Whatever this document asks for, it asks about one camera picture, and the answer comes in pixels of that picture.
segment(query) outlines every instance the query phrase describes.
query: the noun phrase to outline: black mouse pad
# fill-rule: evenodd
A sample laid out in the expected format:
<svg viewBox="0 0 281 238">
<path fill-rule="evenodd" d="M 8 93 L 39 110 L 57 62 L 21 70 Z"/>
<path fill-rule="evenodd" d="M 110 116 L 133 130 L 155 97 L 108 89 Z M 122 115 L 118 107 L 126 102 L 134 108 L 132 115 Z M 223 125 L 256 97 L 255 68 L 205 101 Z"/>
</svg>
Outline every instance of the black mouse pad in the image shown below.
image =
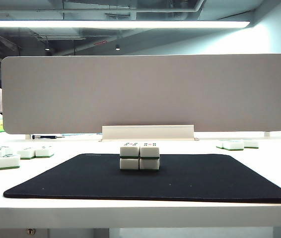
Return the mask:
<svg viewBox="0 0 281 238">
<path fill-rule="evenodd" d="M 281 188 L 227 155 L 160 155 L 151 172 L 121 171 L 117 154 L 81 154 L 4 196 L 281 203 Z"/>
</svg>

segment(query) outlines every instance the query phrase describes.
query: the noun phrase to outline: wall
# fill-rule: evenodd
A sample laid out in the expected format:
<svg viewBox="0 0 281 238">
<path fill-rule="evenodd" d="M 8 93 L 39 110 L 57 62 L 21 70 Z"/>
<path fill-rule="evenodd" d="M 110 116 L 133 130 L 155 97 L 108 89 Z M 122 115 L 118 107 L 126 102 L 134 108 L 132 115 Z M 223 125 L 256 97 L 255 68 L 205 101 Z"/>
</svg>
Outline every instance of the wall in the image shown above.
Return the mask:
<svg viewBox="0 0 281 238">
<path fill-rule="evenodd" d="M 261 13 L 266 13 L 265 8 L 268 7 L 263 4 L 257 9 L 254 27 L 210 34 L 131 55 L 281 53 L 281 3 L 260 19 Z"/>
</svg>

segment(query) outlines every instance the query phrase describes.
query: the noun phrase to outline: desk surface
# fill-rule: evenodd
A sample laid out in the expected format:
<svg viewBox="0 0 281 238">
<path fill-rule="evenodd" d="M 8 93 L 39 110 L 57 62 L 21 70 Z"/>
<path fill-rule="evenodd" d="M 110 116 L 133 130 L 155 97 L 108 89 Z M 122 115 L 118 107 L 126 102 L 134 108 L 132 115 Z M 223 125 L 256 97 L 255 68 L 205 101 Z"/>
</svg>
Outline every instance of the desk surface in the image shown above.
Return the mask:
<svg viewBox="0 0 281 238">
<path fill-rule="evenodd" d="M 259 132 L 196 133 L 200 141 L 157 141 L 161 154 L 227 154 L 281 187 L 281 132 L 271 138 Z M 256 138 L 260 148 L 225 151 L 221 138 Z M 2 193 L 80 153 L 119 153 L 122 141 L 99 142 L 100 135 L 56 140 L 24 140 L 0 133 L 0 145 L 52 145 L 51 158 L 21 161 L 17 170 L 0 171 L 0 228 L 136 228 L 281 226 L 281 204 L 176 201 L 13 199 Z"/>
</svg>

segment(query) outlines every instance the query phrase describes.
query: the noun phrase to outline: recessed light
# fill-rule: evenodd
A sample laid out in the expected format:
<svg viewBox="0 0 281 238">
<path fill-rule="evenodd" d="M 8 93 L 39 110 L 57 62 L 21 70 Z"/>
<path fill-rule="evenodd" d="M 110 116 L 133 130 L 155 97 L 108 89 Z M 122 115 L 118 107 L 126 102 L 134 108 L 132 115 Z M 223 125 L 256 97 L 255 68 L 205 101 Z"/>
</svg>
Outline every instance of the recessed light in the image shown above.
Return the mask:
<svg viewBox="0 0 281 238">
<path fill-rule="evenodd" d="M 97 28 L 97 29 L 154 29 L 154 28 L 244 28 L 249 21 L 64 21 L 64 20 L 0 20 L 0 27 L 28 28 Z"/>
</svg>

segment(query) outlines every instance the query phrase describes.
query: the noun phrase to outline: screwdriver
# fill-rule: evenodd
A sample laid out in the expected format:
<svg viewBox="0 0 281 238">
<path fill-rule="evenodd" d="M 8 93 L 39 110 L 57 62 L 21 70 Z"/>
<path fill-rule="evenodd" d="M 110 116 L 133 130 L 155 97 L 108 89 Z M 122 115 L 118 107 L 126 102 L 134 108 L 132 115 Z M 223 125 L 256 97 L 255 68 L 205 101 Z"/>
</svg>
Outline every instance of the screwdriver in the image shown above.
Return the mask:
<svg viewBox="0 0 281 238">
<path fill-rule="evenodd" d="M 56 135 L 32 135 L 32 139 L 57 139 L 64 138 L 64 136 L 56 136 Z"/>
</svg>

